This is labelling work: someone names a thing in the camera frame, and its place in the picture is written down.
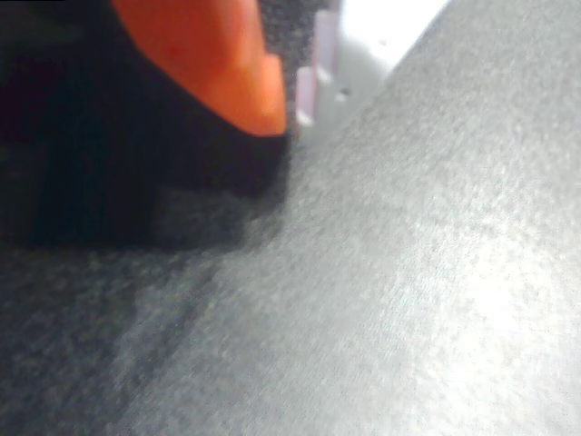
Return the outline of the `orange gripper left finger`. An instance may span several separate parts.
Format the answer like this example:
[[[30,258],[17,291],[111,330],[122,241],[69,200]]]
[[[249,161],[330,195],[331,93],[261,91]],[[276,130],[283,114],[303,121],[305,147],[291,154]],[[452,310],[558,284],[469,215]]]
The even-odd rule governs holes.
[[[247,134],[287,127],[280,58],[267,51],[256,0],[117,0],[139,51],[176,84]]]

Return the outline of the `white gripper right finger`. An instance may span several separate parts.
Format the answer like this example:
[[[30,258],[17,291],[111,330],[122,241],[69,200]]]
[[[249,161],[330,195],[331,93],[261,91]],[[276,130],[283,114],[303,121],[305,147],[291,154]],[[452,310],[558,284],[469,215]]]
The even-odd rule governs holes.
[[[355,116],[447,5],[343,0],[319,10],[310,62],[296,76],[299,142],[320,144]]]

